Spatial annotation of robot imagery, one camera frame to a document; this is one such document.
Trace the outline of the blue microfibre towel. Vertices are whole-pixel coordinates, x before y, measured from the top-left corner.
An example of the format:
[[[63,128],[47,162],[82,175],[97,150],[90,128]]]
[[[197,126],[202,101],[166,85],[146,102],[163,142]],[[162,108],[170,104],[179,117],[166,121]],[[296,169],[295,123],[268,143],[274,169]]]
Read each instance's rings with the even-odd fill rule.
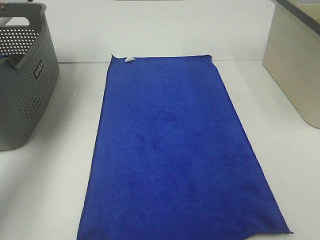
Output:
[[[111,58],[77,239],[289,233],[210,55]]]

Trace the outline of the grey perforated plastic basket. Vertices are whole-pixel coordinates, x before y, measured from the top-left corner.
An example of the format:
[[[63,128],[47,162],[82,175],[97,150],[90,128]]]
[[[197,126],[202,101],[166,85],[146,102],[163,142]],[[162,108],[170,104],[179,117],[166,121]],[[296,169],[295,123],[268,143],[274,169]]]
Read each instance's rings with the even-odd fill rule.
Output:
[[[60,67],[43,3],[1,3],[1,18],[28,25],[0,28],[0,149],[25,144],[55,89]]]

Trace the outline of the beige storage bin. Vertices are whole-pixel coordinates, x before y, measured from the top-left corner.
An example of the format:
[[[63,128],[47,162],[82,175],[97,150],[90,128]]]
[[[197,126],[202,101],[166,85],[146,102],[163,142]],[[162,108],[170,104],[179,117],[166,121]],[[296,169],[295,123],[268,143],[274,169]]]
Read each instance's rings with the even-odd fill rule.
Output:
[[[320,126],[320,3],[277,0],[262,64],[303,120]]]

